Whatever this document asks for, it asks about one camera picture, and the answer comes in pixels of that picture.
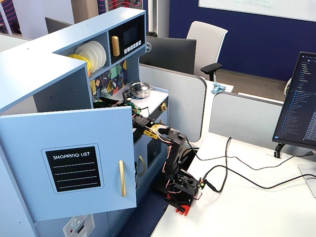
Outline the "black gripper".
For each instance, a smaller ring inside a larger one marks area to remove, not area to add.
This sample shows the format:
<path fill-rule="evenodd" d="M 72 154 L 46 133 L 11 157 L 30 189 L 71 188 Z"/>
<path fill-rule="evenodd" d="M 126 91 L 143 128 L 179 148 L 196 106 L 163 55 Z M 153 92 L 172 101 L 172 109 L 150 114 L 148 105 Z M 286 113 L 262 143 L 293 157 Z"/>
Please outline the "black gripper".
<path fill-rule="evenodd" d="M 120 106 L 131 106 L 133 109 L 135 108 L 135 105 L 130 100 L 114 100 L 106 97 L 100 97 L 100 101 L 105 105 L 116 105 L 116 107 Z"/>

